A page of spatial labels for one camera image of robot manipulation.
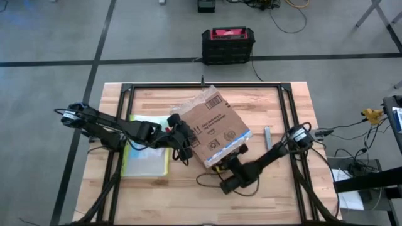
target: white paper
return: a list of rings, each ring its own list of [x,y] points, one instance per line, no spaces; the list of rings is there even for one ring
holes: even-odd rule
[[[331,169],[335,181],[341,181],[349,179],[350,176],[339,169]],[[351,210],[364,210],[362,198],[358,191],[348,191],[339,193],[339,207],[348,208]]]

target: wooden tabletop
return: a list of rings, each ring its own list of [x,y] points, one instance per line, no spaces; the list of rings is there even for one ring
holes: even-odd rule
[[[292,82],[291,85],[299,121],[310,122],[313,128],[317,128],[307,83]],[[121,83],[105,84],[99,106],[101,112],[116,115],[120,88]],[[224,88],[219,91],[253,132],[253,137],[247,142],[249,151],[239,157],[240,161],[244,163],[254,160],[267,151],[264,126],[270,127],[273,144],[280,140],[285,129],[276,89]],[[198,93],[197,89],[136,89],[132,114],[167,115],[174,105],[181,104]],[[285,100],[292,126],[287,96]],[[91,148],[97,146],[100,144],[92,144]],[[315,148],[325,156],[323,147],[316,145]],[[82,217],[79,212],[86,212],[101,192],[106,161],[105,150],[98,149],[88,155],[73,220]],[[312,151],[308,154],[308,165],[315,193],[330,212],[335,213],[337,198],[327,165]],[[195,178],[204,173],[205,168],[196,158],[190,159],[187,167],[180,161],[171,159],[169,167],[169,174],[164,178],[122,178],[115,224],[300,223],[288,156],[263,170],[259,191],[253,197],[243,197],[235,193],[224,195],[219,188],[199,186]],[[202,183],[218,185],[219,182],[219,178],[214,176],[202,178]],[[245,189],[239,188],[238,191],[251,193],[255,186],[256,184]],[[308,198],[306,195],[304,197],[310,216]],[[109,202],[106,205],[105,219],[108,213]]]

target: white cable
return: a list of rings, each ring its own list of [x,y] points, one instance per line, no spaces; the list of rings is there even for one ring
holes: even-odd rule
[[[374,205],[374,207],[371,208],[371,210],[374,210],[375,208],[377,208],[379,201],[381,200],[381,193],[383,192],[383,188],[381,187],[379,190],[379,195],[378,195],[378,200],[377,203]]]

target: metal rod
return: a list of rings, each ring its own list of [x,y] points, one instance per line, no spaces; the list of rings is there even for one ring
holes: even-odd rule
[[[130,96],[128,98],[128,106],[127,106],[127,111],[126,111],[126,120],[127,121],[130,120],[130,114],[133,110],[134,92],[135,92],[135,88],[132,85],[130,88]],[[124,150],[121,150],[121,152],[119,153],[119,159],[117,160],[117,165],[120,167],[117,167],[116,171],[119,171],[119,176],[117,178],[116,184],[114,185],[111,209],[109,212],[109,222],[112,222],[112,223],[114,222],[114,218],[116,216],[117,200],[119,198],[119,189],[120,189],[120,180],[121,180],[120,172],[121,172],[121,165],[122,165],[123,156],[124,156],[123,152],[124,152]]]
[[[288,91],[288,98],[289,98],[289,104],[290,104],[291,116],[293,118],[293,123],[295,126],[297,126],[297,125],[299,125],[299,118],[297,116],[296,104],[295,104],[295,100],[293,98],[292,91]],[[308,168],[306,153],[303,152],[300,155],[300,158],[301,158],[301,166],[303,168],[304,177],[307,181],[307,184],[310,186],[310,188],[313,189],[313,183],[312,183],[312,179],[310,176],[310,169]],[[318,210],[317,210],[316,206],[314,205],[313,200],[308,199],[308,202],[310,203],[310,207],[312,209],[313,220],[320,220],[320,217],[318,216]]]
[[[336,181],[334,185],[339,193],[369,188],[380,188],[402,184],[401,175],[402,167],[397,167],[378,173],[369,173],[366,176],[357,176],[351,179]]]
[[[116,112],[117,118],[121,117],[125,93],[126,92],[123,89],[123,85],[122,85],[121,89],[120,89],[119,103],[117,104],[117,112]],[[105,189],[105,186],[107,185],[107,183],[110,180],[112,165],[113,165],[113,158],[114,158],[114,153],[112,151],[110,151],[109,154],[107,155],[107,163],[106,163],[106,169],[105,169],[105,176],[103,178],[102,191]],[[106,203],[106,200],[103,200],[102,203],[100,204],[98,214],[96,215],[96,222],[101,222],[103,219],[105,203]]]
[[[278,87],[280,83],[213,83],[213,82],[206,82],[204,85],[201,83],[136,83],[136,88],[208,88],[211,85],[217,88],[224,88],[224,87],[239,87],[239,88],[251,88],[251,87],[261,87],[261,88],[268,88],[268,87]]]
[[[286,105],[285,105],[285,100],[283,98],[283,92],[282,92],[281,85],[278,86],[278,94],[279,94],[279,102],[280,102],[280,106],[281,106],[281,110],[282,110],[283,124],[285,126],[285,133],[286,133],[287,130],[290,129],[290,126],[289,126],[288,114],[286,113]],[[292,173],[293,173],[293,181],[295,183],[295,191],[296,191],[296,197],[297,197],[297,204],[299,207],[300,218],[301,218],[302,222],[304,222],[307,219],[306,208],[304,206],[303,194],[301,191],[302,189],[294,174],[294,172],[296,170],[298,170],[296,158],[295,158],[294,153],[289,153],[289,156],[290,156],[291,169],[292,169]]]

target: toolbox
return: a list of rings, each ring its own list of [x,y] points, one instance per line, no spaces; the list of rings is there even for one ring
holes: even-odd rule
[[[254,32],[247,27],[206,30],[202,33],[202,62],[206,65],[246,63],[254,42]]]

